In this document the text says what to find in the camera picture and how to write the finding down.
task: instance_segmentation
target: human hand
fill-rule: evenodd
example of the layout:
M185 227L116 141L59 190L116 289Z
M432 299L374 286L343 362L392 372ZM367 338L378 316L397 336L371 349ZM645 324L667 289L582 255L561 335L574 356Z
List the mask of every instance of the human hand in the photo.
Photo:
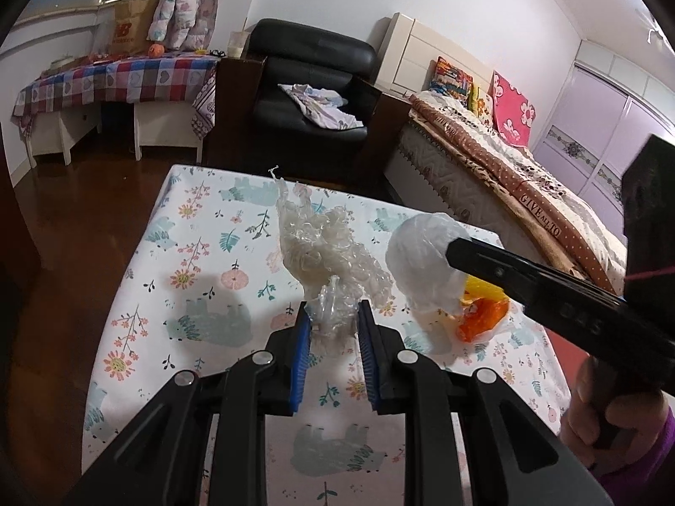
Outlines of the human hand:
M669 407L662 392L616 397L605 410L610 424L632 430L628 440L615 440L609 450L593 449L600 436L599 415L591 406L593 359L588 358L576 377L569 410L562 418L560 439L581 463L602 466L604 473L620 470L639 461L654 446L666 424Z

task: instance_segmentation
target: white headboard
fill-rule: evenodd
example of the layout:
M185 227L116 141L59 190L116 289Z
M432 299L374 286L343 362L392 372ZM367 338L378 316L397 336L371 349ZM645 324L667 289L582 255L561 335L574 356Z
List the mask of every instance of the white headboard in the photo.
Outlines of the white headboard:
M406 95L429 87L438 57L471 74L485 91L494 72L456 43L402 13L391 20L378 57L381 66L375 82Z

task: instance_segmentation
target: silver screw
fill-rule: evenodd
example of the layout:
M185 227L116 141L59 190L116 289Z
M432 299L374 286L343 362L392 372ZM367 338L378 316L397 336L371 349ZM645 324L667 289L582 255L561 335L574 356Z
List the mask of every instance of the silver screw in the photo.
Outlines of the silver screw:
M415 363L418 360L417 352L414 350L401 350L396 357L401 363Z
M274 356L267 350L261 350L253 354L252 359L256 365L269 365L274 360Z
M478 380L480 380L483 384L491 385L497 382L497 373L495 373L492 369L478 369L476 378L478 378Z
M173 381L178 386L190 386L194 382L194 373L192 371L181 371L175 374Z

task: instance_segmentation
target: pink floral pillow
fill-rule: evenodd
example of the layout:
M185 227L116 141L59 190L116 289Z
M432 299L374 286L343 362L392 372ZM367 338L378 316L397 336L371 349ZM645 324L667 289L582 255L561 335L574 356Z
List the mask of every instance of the pink floral pillow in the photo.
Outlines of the pink floral pillow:
M535 119L534 106L497 72L492 82L492 98L495 124L502 139L511 146L527 146Z

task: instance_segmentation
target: white tablecloth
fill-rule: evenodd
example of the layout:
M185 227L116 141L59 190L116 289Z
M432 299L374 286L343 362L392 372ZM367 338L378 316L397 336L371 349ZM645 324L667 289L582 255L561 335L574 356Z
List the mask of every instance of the white tablecloth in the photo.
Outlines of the white tablecloth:
M306 188L289 184L291 199ZM393 230L415 210L311 187L315 211L348 210L354 237L382 267ZM87 400L82 470L181 369L225 370L292 325L302 287L281 263L274 182L174 166L113 302ZM469 233L499 244L496 234ZM376 323L409 348L464 374L494 368L554 431L569 390L545 331L512 303L515 328L482 344L462 343L443 314L415 314L394 287ZM293 418L267 419L267 496L273 505L402 504L404 421L368 402L355 344L336 358L313 353ZM360 451L364 445L372 453ZM466 458L460 465L467 481ZM208 483L205 473L205 488Z

